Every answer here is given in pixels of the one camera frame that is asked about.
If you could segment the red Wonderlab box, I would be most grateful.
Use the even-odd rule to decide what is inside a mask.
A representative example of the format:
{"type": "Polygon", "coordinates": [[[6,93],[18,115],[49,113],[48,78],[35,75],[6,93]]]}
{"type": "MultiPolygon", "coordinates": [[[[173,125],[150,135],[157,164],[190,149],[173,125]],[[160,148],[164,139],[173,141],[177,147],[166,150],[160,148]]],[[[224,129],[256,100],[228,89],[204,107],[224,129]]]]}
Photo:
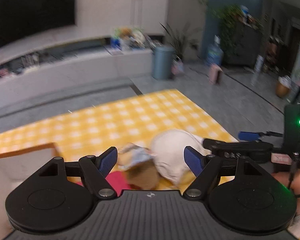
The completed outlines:
{"type": "Polygon", "coordinates": [[[91,171],[83,172],[82,177],[71,178],[70,181],[85,187],[96,198],[103,198],[98,194],[98,191],[104,188],[112,188],[117,196],[120,196],[124,190],[132,190],[120,171],[110,172],[104,176],[98,169],[92,168],[91,171]]]}

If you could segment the black wall television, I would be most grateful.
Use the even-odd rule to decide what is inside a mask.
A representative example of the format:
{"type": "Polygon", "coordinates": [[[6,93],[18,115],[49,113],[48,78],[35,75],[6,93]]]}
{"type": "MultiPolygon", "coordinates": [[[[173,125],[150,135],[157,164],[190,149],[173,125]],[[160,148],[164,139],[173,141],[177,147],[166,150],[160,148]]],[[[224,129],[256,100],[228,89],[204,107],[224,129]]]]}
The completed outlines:
{"type": "Polygon", "coordinates": [[[0,48],[22,38],[75,24],[76,0],[0,0],[0,48]]]}

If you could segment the silver yellow snack bag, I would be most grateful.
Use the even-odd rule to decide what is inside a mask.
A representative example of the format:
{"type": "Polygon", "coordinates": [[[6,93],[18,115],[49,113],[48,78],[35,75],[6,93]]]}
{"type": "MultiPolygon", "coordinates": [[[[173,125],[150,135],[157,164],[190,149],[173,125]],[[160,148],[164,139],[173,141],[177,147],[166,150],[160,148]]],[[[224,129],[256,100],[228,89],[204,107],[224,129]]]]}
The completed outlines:
{"type": "Polygon", "coordinates": [[[153,157],[148,148],[128,143],[118,150],[117,165],[120,170],[126,171],[152,159],[153,157]]]}

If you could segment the white round cloth pad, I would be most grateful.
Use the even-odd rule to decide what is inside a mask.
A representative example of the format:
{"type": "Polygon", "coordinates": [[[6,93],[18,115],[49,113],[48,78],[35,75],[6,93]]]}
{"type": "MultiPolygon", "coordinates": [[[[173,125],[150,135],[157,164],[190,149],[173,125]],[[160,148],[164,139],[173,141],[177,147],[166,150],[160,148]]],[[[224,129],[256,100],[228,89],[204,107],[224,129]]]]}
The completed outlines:
{"type": "Polygon", "coordinates": [[[170,129],[156,135],[150,143],[150,152],[159,174],[174,186],[180,185],[189,171],[184,161],[184,149],[190,146],[202,155],[211,154],[210,150],[203,148],[202,142],[202,137],[181,129],[170,129]]]}

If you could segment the teddy bear figurine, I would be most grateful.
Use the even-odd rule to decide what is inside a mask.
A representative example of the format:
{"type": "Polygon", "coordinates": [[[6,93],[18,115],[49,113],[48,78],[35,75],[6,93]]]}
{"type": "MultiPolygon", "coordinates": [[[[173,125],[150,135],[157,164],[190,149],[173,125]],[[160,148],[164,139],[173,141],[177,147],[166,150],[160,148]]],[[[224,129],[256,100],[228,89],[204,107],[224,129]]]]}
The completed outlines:
{"type": "Polygon", "coordinates": [[[120,35],[121,39],[126,39],[132,36],[132,30],[130,28],[120,28],[120,35]]]}

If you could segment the brown coir fibre mat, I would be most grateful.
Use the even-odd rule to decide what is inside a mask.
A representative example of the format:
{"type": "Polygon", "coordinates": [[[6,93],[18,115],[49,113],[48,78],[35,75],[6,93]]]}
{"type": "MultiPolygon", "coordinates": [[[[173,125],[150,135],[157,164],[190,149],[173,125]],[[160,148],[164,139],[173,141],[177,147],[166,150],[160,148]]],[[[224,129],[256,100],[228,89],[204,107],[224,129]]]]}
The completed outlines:
{"type": "Polygon", "coordinates": [[[154,190],[160,176],[152,160],[139,163],[125,171],[127,183],[138,190],[154,190]]]}

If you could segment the white marble tv console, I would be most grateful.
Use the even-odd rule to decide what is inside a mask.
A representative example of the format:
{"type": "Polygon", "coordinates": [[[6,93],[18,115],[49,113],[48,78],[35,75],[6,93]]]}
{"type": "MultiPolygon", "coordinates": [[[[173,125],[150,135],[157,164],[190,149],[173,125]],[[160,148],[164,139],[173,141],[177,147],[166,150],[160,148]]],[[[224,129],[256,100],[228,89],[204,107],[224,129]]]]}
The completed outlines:
{"type": "Polygon", "coordinates": [[[149,74],[153,53],[150,49],[111,55],[107,51],[81,54],[53,64],[42,64],[25,74],[0,81],[0,109],[61,89],[119,77],[149,74]]]}

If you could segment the grey blue trash bin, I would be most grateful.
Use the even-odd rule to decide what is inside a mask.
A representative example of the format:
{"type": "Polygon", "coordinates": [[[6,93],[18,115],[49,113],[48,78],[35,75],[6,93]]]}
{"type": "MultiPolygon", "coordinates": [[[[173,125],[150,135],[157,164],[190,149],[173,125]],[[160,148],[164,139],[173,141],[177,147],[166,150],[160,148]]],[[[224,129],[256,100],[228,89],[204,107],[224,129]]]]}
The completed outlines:
{"type": "Polygon", "coordinates": [[[153,50],[152,77],[156,80],[168,80],[171,76],[174,48],[171,46],[157,46],[153,50]]]}

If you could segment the brown round pot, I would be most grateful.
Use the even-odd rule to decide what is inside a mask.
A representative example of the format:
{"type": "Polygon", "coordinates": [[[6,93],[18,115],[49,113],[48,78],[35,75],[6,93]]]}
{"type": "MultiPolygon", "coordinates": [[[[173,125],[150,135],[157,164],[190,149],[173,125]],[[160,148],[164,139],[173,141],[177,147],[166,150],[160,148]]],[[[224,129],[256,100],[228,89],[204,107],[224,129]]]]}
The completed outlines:
{"type": "Polygon", "coordinates": [[[291,89],[291,78],[289,76],[281,76],[278,78],[278,82],[275,88],[275,94],[279,98],[284,98],[291,89]]]}

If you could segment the orange open storage box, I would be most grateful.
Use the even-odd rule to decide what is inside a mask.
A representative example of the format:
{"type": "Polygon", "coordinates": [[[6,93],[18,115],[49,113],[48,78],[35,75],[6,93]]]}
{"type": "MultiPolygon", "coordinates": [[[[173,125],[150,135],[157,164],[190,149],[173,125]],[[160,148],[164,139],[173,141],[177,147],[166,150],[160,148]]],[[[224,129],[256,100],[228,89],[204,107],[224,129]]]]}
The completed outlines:
{"type": "Polygon", "coordinates": [[[53,143],[0,153],[0,239],[12,232],[5,210],[9,193],[58,155],[53,143]]]}

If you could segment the blue water jug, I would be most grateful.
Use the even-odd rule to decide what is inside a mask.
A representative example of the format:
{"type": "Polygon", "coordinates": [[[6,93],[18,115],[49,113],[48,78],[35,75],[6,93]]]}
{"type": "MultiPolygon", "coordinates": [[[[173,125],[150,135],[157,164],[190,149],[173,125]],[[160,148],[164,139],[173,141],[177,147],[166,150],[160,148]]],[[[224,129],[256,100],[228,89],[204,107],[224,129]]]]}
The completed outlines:
{"type": "Polygon", "coordinates": [[[221,65],[221,61],[224,53],[220,47],[220,41],[221,41],[220,37],[215,35],[214,42],[208,45],[207,57],[206,57],[206,64],[208,66],[212,64],[216,64],[218,66],[221,65]]]}

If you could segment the potted snake plant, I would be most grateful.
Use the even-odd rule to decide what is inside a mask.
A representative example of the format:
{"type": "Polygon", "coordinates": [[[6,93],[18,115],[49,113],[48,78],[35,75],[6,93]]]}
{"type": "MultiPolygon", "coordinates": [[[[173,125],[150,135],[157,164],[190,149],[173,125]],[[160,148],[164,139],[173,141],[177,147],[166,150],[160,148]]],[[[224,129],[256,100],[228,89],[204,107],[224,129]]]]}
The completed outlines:
{"type": "Polygon", "coordinates": [[[175,55],[181,60],[184,60],[185,51],[187,48],[197,51],[199,48],[199,41],[197,34],[202,31],[202,28],[197,27],[190,29],[190,23],[187,22],[181,30],[173,30],[167,23],[166,25],[160,24],[166,34],[169,36],[168,43],[175,49],[175,55]]]}

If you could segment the pink space heater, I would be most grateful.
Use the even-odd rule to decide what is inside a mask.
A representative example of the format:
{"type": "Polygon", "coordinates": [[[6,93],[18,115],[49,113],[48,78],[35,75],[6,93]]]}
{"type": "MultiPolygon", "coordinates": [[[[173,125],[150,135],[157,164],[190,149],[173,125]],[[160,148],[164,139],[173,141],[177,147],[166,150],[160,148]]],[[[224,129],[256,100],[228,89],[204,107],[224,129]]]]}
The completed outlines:
{"type": "Polygon", "coordinates": [[[217,64],[211,64],[208,75],[209,81],[212,84],[219,84],[221,82],[222,73],[223,70],[220,66],[217,64]]]}

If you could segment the yellow checkered tablecloth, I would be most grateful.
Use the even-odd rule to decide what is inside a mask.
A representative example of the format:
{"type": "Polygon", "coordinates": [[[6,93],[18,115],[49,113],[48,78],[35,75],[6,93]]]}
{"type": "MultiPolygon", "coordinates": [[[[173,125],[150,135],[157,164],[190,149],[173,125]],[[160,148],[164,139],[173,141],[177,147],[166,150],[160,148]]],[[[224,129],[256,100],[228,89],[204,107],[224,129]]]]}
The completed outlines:
{"type": "Polygon", "coordinates": [[[105,103],[34,122],[0,134],[0,159],[24,155],[52,146],[66,161],[87,154],[100,155],[111,146],[128,144],[149,148],[163,156],[159,143],[173,147],[176,133],[193,138],[202,149],[203,139],[234,142],[235,139],[210,115],[176,89],[105,103]]]}

